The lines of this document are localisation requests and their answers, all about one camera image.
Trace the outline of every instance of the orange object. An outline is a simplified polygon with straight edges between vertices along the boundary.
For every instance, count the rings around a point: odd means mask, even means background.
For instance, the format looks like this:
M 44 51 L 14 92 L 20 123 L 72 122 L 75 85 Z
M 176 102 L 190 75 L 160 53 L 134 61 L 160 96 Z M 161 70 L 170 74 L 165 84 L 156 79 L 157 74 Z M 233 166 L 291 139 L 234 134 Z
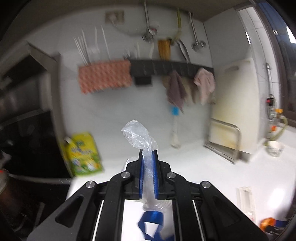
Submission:
M 275 226 L 276 220 L 274 218 L 266 218 L 260 222 L 260 229 L 264 232 L 267 226 Z
M 170 41 L 168 39 L 158 40 L 158 52 L 162 60 L 170 60 Z
M 276 113 L 278 113 L 278 114 L 283 113 L 283 109 L 276 109 Z
M 87 94 L 107 88 L 129 87 L 131 63 L 128 60 L 98 62 L 79 67 L 79 84 L 82 93 Z
M 271 131 L 276 131 L 276 126 L 272 126 Z

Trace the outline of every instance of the yellow package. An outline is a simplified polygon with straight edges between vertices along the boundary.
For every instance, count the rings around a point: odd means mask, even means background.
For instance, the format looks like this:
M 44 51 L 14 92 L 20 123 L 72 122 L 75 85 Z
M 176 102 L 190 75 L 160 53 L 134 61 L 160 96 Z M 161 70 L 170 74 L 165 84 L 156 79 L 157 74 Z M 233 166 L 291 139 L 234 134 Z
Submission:
M 91 134 L 88 132 L 77 133 L 72 136 L 72 139 L 67 138 L 66 141 L 69 143 L 66 147 L 67 156 L 71 161 L 75 176 L 103 170 Z

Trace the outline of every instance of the purple cloth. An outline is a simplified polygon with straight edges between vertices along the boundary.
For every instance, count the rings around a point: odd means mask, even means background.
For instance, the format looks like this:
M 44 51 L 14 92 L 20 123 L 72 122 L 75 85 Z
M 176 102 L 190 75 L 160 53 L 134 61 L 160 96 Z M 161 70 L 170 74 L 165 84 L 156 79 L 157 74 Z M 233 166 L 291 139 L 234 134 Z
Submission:
M 183 112 L 183 102 L 187 93 L 182 84 L 181 77 L 177 71 L 173 70 L 170 74 L 169 88 L 167 89 L 168 101 L 174 106 L 178 107 Z

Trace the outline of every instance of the blue ribbon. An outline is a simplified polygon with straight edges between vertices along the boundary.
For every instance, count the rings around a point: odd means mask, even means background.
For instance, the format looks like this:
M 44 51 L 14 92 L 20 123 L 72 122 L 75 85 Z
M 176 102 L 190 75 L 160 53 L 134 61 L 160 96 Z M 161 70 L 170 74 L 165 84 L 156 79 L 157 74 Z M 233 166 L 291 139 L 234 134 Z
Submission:
M 158 224 L 154 237 L 151 237 L 150 235 L 146 234 L 145 222 Z M 163 228 L 163 214 L 161 212 L 158 212 L 158 211 L 144 212 L 140 221 L 138 222 L 138 226 L 143 232 L 146 240 L 151 240 L 151 241 L 174 241 L 175 240 L 174 235 L 166 238 L 165 240 L 161 238 L 160 231 Z

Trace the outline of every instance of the electrical outlet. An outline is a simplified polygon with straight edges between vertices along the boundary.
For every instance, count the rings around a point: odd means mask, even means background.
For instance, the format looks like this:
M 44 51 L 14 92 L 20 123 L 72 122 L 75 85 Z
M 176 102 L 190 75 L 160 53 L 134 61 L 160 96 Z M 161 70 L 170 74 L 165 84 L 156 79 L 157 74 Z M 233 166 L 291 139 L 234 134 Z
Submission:
M 110 12 L 105 12 L 105 23 L 123 24 L 124 23 L 124 11 L 123 10 L 114 10 L 114 11 L 110 11 Z

